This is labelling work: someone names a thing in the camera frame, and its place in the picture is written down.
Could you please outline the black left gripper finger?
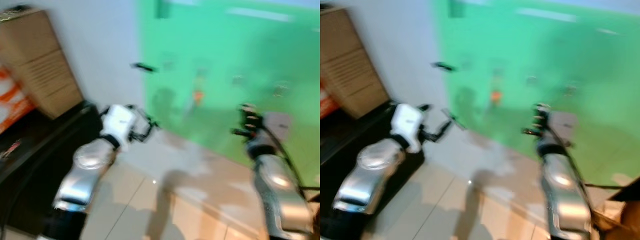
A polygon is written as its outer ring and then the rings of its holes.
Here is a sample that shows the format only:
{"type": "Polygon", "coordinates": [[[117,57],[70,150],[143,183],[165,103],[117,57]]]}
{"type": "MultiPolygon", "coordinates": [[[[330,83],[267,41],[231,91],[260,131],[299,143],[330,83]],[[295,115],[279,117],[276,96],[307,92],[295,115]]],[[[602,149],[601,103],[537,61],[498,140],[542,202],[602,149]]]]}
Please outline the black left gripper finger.
{"type": "Polygon", "coordinates": [[[461,122],[458,121],[458,118],[452,113],[450,112],[449,109],[441,109],[441,112],[448,117],[448,119],[455,124],[455,126],[457,126],[460,130],[462,131],[466,131],[467,128],[466,126],[464,126],[461,122]]]}
{"type": "Polygon", "coordinates": [[[439,126],[438,130],[433,133],[433,142],[439,142],[441,138],[448,132],[448,130],[450,130],[452,124],[452,121],[446,121],[442,123],[441,126],[439,126]]]}
{"type": "Polygon", "coordinates": [[[140,142],[144,143],[147,141],[147,139],[150,137],[151,133],[153,132],[153,130],[155,130],[156,128],[158,128],[158,122],[156,121],[149,121],[147,123],[148,127],[147,129],[140,134],[140,142]]]}
{"type": "Polygon", "coordinates": [[[146,120],[148,125],[154,125],[153,119],[143,109],[139,108],[138,106],[135,106],[135,111],[138,113],[138,115],[141,118],[144,118],[146,120]]]}

